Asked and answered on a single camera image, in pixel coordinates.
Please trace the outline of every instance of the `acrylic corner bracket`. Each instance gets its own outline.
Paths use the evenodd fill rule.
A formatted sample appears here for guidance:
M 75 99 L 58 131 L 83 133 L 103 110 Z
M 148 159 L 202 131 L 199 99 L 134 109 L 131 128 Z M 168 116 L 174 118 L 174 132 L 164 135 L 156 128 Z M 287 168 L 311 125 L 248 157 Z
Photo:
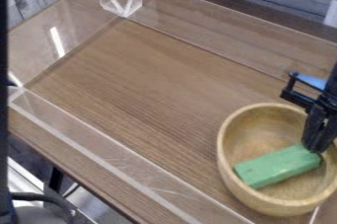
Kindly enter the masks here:
M 100 0 L 104 10 L 128 18 L 142 7 L 143 0 Z

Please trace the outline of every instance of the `robotic arm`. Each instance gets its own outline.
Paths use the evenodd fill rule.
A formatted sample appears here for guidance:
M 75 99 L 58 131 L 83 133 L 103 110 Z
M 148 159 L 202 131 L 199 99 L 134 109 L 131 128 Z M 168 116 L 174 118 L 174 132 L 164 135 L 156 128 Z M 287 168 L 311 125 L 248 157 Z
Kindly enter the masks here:
M 294 90 L 296 81 L 322 93 L 316 100 Z M 290 72 L 290 81 L 282 91 L 282 97 L 304 107 L 308 113 L 302 136 L 304 147 L 311 152 L 324 152 L 337 137 L 337 63 L 328 80 Z

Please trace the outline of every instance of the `green block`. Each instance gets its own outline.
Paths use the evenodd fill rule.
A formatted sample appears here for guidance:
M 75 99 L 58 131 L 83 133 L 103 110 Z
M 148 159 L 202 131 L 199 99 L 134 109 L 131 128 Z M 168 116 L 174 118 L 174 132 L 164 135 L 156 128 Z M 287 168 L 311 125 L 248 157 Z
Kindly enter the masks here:
M 294 145 L 238 163 L 234 171 L 248 186 L 259 189 L 319 168 L 320 163 L 318 154 L 311 153 L 303 145 Z

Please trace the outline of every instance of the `wooden bowl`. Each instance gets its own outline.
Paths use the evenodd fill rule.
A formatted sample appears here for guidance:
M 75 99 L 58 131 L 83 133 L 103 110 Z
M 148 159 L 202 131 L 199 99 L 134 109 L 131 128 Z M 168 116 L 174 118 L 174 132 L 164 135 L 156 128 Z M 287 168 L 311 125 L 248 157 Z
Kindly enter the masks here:
M 300 143 L 306 113 L 282 104 L 258 104 L 238 110 L 218 136 L 218 165 L 222 178 L 236 197 L 255 210 L 272 216 L 310 212 L 337 188 L 337 150 L 324 152 L 323 165 L 290 180 L 255 190 L 234 172 L 242 161 Z

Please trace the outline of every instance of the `wooden table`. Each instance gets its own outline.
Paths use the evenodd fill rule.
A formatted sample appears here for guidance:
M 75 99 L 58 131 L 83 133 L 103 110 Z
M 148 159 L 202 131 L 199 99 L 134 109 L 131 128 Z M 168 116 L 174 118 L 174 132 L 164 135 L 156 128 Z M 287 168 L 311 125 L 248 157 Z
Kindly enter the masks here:
M 80 4 L 91 1 L 95 0 L 86 0 L 87 3 L 66 0 L 60 5 L 75 4 L 80 15 Z M 234 5 L 236 10 L 246 8 L 240 0 L 214 1 L 228 7 Z M 259 16 L 262 8 L 251 3 L 248 6 Z M 13 33 L 28 33 L 32 26 L 47 25 L 50 14 L 50 11 L 39 14 Z M 336 60 L 336 31 L 292 16 L 282 18 L 282 13 L 260 17 L 270 21 L 280 18 L 298 31 L 246 16 L 238 18 L 234 11 L 228 15 L 232 18 L 219 22 L 234 25 L 236 20 L 235 28 L 220 34 L 220 38 L 227 40 L 240 32 L 250 35 L 243 35 L 242 40 L 240 36 L 235 37 L 239 42 L 232 43 L 232 50 L 223 57 L 118 18 L 27 88 L 254 222 L 310 223 L 312 214 L 288 219 L 268 217 L 234 197 L 216 167 L 216 135 L 224 119 L 240 107 L 262 102 L 283 103 L 280 92 L 287 70 L 299 68 L 327 76 Z M 111 17 L 100 12 L 99 18 L 108 22 Z M 72 19 L 79 27 L 86 27 L 86 22 L 94 26 L 100 22 L 95 18 L 79 20 Z M 83 36 L 83 32 L 74 32 L 75 37 Z M 26 38 L 14 36 L 27 46 L 11 46 L 14 53 L 24 55 L 26 50 L 34 51 L 35 45 Z M 10 122 L 13 133 L 135 221 L 184 223 L 14 110 Z M 337 196 L 322 207 L 315 224 L 335 223 L 336 200 Z

